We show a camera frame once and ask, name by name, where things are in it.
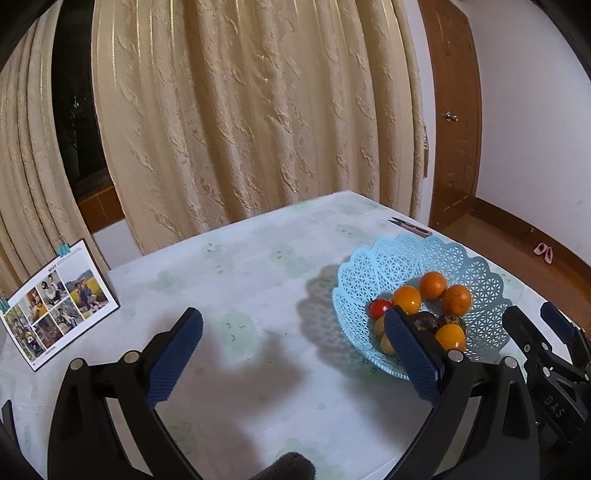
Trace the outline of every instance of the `dark window glass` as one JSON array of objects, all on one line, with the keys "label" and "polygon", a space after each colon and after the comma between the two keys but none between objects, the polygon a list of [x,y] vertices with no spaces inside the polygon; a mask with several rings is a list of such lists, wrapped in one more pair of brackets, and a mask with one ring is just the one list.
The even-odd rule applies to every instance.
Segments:
[{"label": "dark window glass", "polygon": [[76,199],[112,185],[92,95],[90,39],[94,5],[94,0],[64,0],[51,61],[57,141]]}]

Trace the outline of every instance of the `table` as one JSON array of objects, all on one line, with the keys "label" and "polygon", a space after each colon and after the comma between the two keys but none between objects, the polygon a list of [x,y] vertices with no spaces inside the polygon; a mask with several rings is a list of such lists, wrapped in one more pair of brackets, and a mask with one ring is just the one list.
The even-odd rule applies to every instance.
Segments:
[{"label": "table", "polygon": [[[108,281],[121,308],[40,370],[32,372],[9,340],[0,353],[0,402],[13,402],[24,455],[46,478],[54,403],[73,358],[97,364],[142,350],[193,306],[203,313],[203,340],[157,410],[202,476],[244,480],[295,450],[315,464],[318,480],[381,480],[430,405],[409,382],[377,370],[348,344],[331,292],[339,264],[355,248],[406,233],[388,222],[392,215],[406,218],[340,192],[112,270]],[[491,269],[504,277],[505,296],[536,322],[555,353],[569,359],[540,320],[544,299],[498,266]],[[501,353],[525,361],[513,342]],[[132,463],[145,469],[118,404],[109,406]],[[468,432],[463,424],[458,441]]]}]

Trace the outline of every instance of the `beige curtain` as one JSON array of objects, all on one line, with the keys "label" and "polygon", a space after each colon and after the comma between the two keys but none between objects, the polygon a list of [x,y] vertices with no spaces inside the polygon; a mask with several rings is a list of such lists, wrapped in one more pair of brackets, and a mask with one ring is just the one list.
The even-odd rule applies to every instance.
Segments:
[{"label": "beige curtain", "polygon": [[0,290],[11,294],[84,237],[106,270],[72,195],[51,104],[51,51],[61,2],[29,29],[0,73]]},{"label": "beige curtain", "polygon": [[100,133],[141,249],[343,189],[416,214],[405,22],[390,0],[96,0]]}]

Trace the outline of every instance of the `binder clip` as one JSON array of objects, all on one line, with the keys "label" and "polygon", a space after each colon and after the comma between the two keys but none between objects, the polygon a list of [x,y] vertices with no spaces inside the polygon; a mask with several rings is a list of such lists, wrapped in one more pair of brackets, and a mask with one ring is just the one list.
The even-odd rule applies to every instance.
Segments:
[{"label": "binder clip", "polygon": [[2,310],[2,313],[4,314],[10,310],[10,305],[6,299],[6,292],[4,291],[0,293],[0,310]]},{"label": "binder clip", "polygon": [[60,245],[56,248],[56,254],[60,257],[65,257],[68,253],[70,253],[70,245],[60,235]]}]

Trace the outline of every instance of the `blue gripper pad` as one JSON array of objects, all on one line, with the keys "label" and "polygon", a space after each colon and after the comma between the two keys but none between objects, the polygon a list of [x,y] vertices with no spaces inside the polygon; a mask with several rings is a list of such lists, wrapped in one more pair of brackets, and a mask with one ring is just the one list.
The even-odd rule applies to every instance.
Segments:
[{"label": "blue gripper pad", "polygon": [[151,408],[168,400],[203,335],[203,316],[191,309],[176,335],[158,358],[148,380],[146,398]]},{"label": "blue gripper pad", "polygon": [[384,331],[417,395],[435,406],[439,401],[439,369],[395,309],[386,312]]},{"label": "blue gripper pad", "polygon": [[565,345],[570,345],[573,341],[576,327],[573,326],[567,318],[560,313],[560,310],[549,301],[545,302],[540,308],[540,316],[546,322],[553,332],[560,338]]}]

